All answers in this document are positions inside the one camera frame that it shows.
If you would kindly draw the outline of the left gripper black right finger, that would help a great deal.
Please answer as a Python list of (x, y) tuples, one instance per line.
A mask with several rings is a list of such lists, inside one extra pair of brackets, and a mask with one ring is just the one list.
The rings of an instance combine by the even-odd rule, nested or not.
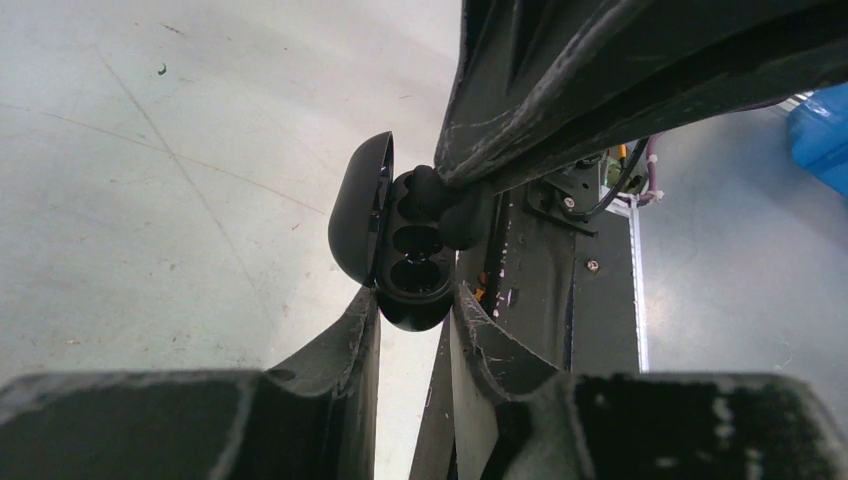
[(450, 323), (461, 479), (843, 479), (847, 440), (772, 374), (583, 375), (495, 324), (465, 286)]

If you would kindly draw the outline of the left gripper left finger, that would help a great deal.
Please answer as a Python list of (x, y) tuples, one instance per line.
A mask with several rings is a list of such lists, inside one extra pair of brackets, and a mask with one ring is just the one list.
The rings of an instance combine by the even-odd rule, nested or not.
[(268, 370), (50, 373), (1, 391), (5, 479), (370, 479), (373, 290)]

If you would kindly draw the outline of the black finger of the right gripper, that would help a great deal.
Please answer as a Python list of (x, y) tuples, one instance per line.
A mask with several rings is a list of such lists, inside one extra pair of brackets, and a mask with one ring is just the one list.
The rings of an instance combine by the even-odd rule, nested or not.
[(506, 190), (846, 79), (843, 1), (466, 1), (434, 166)]

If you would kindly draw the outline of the black earbud case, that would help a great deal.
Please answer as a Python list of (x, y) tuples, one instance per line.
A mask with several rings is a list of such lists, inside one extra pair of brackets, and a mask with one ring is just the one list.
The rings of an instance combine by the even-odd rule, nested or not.
[(412, 203), (411, 171), (394, 173), (390, 131), (352, 154), (329, 223), (332, 256), (345, 274), (376, 291), (382, 315), (397, 328), (422, 332), (449, 314), (455, 251), (436, 223)]

